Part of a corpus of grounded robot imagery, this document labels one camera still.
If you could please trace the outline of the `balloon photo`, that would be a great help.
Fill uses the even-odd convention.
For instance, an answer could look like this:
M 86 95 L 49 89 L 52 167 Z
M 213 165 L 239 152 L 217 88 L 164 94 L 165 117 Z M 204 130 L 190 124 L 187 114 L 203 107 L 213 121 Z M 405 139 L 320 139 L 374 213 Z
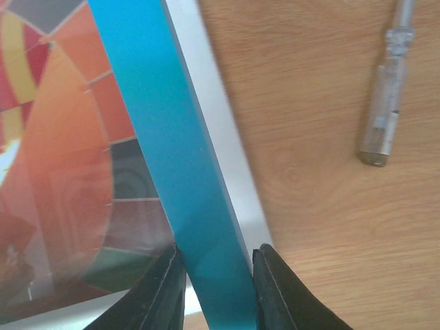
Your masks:
M 1 2 L 1 305 L 122 291 L 173 236 L 87 1 Z

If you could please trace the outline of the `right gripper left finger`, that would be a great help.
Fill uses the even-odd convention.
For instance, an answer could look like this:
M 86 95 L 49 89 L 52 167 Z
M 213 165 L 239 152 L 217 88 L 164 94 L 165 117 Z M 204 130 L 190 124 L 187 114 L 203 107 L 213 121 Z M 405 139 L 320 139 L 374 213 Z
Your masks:
M 86 328 L 182 329 L 185 291 L 184 258 L 176 245 L 170 245 L 119 301 Z

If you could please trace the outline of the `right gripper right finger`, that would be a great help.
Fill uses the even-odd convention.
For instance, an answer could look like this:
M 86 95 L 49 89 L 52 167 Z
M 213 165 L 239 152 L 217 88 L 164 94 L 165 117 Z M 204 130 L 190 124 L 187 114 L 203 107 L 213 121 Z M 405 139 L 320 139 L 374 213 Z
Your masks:
M 258 329 L 352 330 L 321 303 L 270 244 L 252 255 Z

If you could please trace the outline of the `turquoise picture frame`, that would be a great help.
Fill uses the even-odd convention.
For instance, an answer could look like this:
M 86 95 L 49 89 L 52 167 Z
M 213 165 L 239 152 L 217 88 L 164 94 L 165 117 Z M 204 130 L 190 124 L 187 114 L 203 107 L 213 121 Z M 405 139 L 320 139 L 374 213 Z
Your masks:
M 197 1 L 90 1 L 210 329 L 255 329 L 252 252 L 272 238 Z

